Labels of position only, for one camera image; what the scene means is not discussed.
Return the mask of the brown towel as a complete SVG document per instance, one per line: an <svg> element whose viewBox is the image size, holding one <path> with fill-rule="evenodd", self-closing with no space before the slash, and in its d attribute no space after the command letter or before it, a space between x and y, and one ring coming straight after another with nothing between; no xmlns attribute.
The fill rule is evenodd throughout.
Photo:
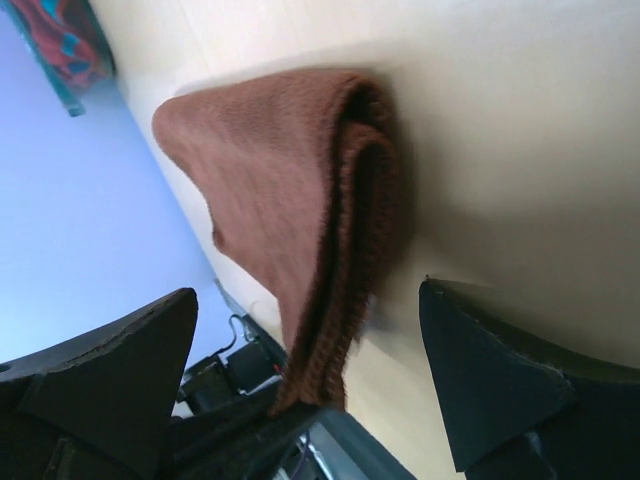
<svg viewBox="0 0 640 480"><path fill-rule="evenodd" d="M347 355L399 202L391 104L357 70L302 69L166 100L164 154L203 195L216 248L275 296L288 363L276 411L343 408Z"/></svg>

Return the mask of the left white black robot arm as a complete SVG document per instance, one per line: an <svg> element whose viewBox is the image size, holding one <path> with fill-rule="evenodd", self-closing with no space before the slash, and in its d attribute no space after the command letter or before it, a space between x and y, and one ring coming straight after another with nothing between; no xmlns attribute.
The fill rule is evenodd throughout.
<svg viewBox="0 0 640 480"><path fill-rule="evenodd" d="M282 365L260 343L251 342L226 359L212 355L187 369L177 402L185 402L194 415L210 412L281 373Z"/></svg>

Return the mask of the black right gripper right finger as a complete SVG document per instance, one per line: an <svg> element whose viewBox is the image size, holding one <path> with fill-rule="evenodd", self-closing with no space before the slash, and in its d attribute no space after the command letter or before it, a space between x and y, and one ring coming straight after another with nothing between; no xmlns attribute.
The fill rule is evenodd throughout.
<svg viewBox="0 0 640 480"><path fill-rule="evenodd" d="M553 344L430 278L419 320L466 478L638 478L638 369Z"/></svg>

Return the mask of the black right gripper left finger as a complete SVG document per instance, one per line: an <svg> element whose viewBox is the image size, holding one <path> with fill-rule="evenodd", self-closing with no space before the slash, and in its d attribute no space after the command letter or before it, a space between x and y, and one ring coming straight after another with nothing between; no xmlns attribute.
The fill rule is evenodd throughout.
<svg viewBox="0 0 640 480"><path fill-rule="evenodd" d="M153 478L197 315L182 288L2 363L2 478Z"/></svg>

